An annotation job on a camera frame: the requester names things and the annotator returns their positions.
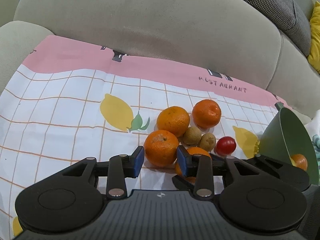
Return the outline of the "orange tangerine back middle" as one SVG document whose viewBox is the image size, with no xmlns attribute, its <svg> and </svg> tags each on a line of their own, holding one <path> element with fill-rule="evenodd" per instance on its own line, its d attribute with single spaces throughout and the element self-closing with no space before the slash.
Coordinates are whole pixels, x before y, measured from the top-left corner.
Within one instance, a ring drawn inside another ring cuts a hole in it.
<svg viewBox="0 0 320 240">
<path fill-rule="evenodd" d="M 190 116 L 185 109 L 172 106 L 161 111 L 157 118 L 157 128 L 169 131 L 176 137 L 181 137 L 190 124 Z"/>
</svg>

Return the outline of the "brown longan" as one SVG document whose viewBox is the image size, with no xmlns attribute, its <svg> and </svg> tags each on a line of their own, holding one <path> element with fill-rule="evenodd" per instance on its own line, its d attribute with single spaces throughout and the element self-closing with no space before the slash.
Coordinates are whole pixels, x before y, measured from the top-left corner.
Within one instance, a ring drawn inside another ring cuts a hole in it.
<svg viewBox="0 0 320 240">
<path fill-rule="evenodd" d="M 216 146 L 216 137 L 212 133 L 206 133 L 201 137 L 199 148 L 211 152 Z"/>
<path fill-rule="evenodd" d="M 183 135 L 183 142 L 186 145 L 196 145 L 200 142 L 202 133 L 197 127 L 188 127 Z"/>
</svg>

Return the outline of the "brown longan lower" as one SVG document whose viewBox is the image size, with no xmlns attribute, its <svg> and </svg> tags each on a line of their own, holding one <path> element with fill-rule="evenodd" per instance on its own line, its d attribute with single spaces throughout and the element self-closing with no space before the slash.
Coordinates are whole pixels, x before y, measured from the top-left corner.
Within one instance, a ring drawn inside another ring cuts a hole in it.
<svg viewBox="0 0 320 240">
<path fill-rule="evenodd" d="M 201 137 L 199 148 L 211 152 L 216 146 L 216 137 L 212 133 L 206 133 Z"/>
</svg>

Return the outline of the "beige sofa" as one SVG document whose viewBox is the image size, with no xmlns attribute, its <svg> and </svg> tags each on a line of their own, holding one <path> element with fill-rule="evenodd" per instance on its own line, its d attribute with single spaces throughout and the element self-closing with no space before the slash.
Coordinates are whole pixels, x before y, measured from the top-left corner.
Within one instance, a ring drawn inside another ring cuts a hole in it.
<svg viewBox="0 0 320 240">
<path fill-rule="evenodd" d="M 1 27 L 1 87 L 48 35 L 223 73 L 319 110 L 319 74 L 294 43 L 244 0 L 20 0 Z"/>
</svg>

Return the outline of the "pink white checkered cloth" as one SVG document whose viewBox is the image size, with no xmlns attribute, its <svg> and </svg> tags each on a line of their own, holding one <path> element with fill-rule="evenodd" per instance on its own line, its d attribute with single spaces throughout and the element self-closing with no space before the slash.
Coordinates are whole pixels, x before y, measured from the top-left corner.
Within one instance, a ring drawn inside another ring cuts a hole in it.
<svg viewBox="0 0 320 240">
<path fill-rule="evenodd" d="M 26 187 L 86 157 L 132 153 L 156 130 L 159 113 L 191 113 L 216 101 L 210 131 L 261 135 L 280 97 L 252 84 L 175 61 L 117 56 L 97 45 L 50 35 L 26 57 L 1 94 L 1 239 L 12 239 L 15 200 Z"/>
</svg>

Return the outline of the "orange tangerine right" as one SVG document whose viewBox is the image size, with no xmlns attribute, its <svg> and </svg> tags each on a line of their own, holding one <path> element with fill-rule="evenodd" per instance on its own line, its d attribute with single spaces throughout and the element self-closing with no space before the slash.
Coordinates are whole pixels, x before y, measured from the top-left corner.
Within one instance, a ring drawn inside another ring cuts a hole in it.
<svg viewBox="0 0 320 240">
<path fill-rule="evenodd" d="M 192 111 L 194 123 L 204 129 L 216 126 L 221 119 L 221 108 L 214 100 L 199 101 Z"/>
</svg>

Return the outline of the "teal striped trouser leg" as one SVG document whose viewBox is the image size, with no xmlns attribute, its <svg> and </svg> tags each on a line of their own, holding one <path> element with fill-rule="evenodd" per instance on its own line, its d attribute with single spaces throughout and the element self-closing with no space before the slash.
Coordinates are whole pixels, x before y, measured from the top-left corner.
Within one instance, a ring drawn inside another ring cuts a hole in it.
<svg viewBox="0 0 320 240">
<path fill-rule="evenodd" d="M 312 145 L 315 150 L 316 158 L 317 158 L 317 160 L 319 160 L 320 159 L 320 137 L 319 137 L 319 135 L 315 134 L 312 137 Z"/>
</svg>

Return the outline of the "red cherry tomato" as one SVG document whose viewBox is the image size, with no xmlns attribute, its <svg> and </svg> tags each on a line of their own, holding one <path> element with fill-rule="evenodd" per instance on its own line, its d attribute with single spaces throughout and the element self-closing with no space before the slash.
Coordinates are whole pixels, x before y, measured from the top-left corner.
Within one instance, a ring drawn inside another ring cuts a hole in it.
<svg viewBox="0 0 320 240">
<path fill-rule="evenodd" d="M 231 155 L 236 149 L 236 142 L 232 137 L 222 137 L 216 143 L 216 153 L 220 156 Z"/>
</svg>

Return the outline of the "brown longan upper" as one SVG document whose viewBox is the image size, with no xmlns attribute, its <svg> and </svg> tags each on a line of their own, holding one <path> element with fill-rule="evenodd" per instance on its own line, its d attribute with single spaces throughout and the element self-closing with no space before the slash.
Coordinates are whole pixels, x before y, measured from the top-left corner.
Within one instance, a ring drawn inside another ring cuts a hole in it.
<svg viewBox="0 0 320 240">
<path fill-rule="evenodd" d="M 183 142 L 186 145 L 196 145 L 200 142 L 202 133 L 197 127 L 188 127 L 183 135 Z"/>
</svg>

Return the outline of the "orange tangerine front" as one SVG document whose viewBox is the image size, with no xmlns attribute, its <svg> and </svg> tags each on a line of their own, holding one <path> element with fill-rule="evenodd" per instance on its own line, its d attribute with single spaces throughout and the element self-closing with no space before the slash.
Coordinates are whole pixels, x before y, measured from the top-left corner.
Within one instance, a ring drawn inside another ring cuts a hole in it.
<svg viewBox="0 0 320 240">
<path fill-rule="evenodd" d="M 211 158 L 210 154 L 206 150 L 204 150 L 204 149 L 202 149 L 200 147 L 185 148 L 184 146 L 180 145 L 177 148 L 177 153 L 181 152 L 181 150 L 186 150 L 190 155 L 194 155 L 194 156 L 205 155 L 205 156 Z M 180 177 L 183 177 L 186 181 L 190 182 L 191 184 L 195 184 L 195 181 L 196 181 L 195 177 L 184 177 L 183 176 L 182 171 L 181 171 L 180 166 L 179 166 L 179 163 L 178 163 L 178 160 L 176 160 L 176 162 L 175 162 L 175 172 Z"/>
</svg>

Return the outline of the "orange tangerine back left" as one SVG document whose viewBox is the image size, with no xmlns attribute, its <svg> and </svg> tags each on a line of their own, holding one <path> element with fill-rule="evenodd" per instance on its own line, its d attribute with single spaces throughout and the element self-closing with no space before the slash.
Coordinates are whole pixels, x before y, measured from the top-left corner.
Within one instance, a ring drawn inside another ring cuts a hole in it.
<svg viewBox="0 0 320 240">
<path fill-rule="evenodd" d="M 157 130 L 150 133 L 145 142 L 145 156 L 152 165 L 167 167 L 177 158 L 178 138 L 169 131 Z"/>
</svg>

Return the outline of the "black white houndstooth cushion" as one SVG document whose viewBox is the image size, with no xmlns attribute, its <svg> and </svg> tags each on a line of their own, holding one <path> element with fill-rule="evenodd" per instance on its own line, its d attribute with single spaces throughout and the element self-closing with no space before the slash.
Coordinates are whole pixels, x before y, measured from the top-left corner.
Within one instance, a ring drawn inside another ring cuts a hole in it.
<svg viewBox="0 0 320 240">
<path fill-rule="evenodd" d="M 244 0 L 266 16 L 300 49 L 310 54 L 310 23 L 294 0 Z"/>
</svg>

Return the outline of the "green colander bowl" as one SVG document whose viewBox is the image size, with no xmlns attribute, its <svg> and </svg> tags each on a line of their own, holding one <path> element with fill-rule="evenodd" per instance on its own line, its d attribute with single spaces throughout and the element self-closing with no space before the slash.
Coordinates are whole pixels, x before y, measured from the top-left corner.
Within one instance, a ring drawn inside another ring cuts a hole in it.
<svg viewBox="0 0 320 240">
<path fill-rule="evenodd" d="M 275 107 L 278 113 L 261 136 L 258 153 L 273 176 L 305 191 L 311 184 L 319 184 L 317 158 L 311 139 L 293 111 L 281 102 Z M 290 157 L 294 154 L 306 157 L 307 171 L 292 165 Z"/>
</svg>

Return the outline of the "yellow cushion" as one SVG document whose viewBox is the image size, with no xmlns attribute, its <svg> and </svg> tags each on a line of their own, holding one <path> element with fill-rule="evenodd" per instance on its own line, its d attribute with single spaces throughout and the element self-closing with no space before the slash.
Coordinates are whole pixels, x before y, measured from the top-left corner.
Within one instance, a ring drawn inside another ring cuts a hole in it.
<svg viewBox="0 0 320 240">
<path fill-rule="evenodd" d="M 309 64 L 320 74 L 320 3 L 315 2 L 310 18 L 311 46 Z"/>
</svg>

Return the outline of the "orange tangerine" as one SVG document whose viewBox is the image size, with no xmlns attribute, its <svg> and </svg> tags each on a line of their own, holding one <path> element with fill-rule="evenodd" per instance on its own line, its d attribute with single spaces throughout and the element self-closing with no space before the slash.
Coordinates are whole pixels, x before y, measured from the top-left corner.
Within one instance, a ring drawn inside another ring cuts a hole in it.
<svg viewBox="0 0 320 240">
<path fill-rule="evenodd" d="M 200 147 L 185 148 L 184 146 L 180 145 L 177 148 L 177 153 L 181 152 L 181 150 L 186 150 L 190 155 L 194 155 L 194 156 L 205 155 L 205 156 L 211 158 L 210 154 L 206 150 L 204 150 L 204 149 L 202 149 Z M 180 177 L 183 177 L 186 181 L 190 182 L 191 184 L 195 184 L 195 181 L 196 181 L 195 177 L 184 177 L 183 176 L 182 171 L 181 171 L 180 166 L 179 166 L 179 163 L 178 163 L 178 160 L 176 160 L 176 162 L 175 162 L 175 172 Z"/>
<path fill-rule="evenodd" d="M 192 111 L 194 123 L 204 129 L 216 126 L 221 119 L 221 108 L 214 100 L 199 101 Z"/>
<path fill-rule="evenodd" d="M 167 167 L 177 158 L 178 138 L 169 131 L 157 130 L 150 133 L 145 142 L 145 156 L 152 165 Z"/>
<path fill-rule="evenodd" d="M 172 106 L 161 111 L 157 118 L 157 128 L 169 131 L 176 137 L 181 137 L 190 124 L 190 116 L 185 109 Z"/>
</svg>

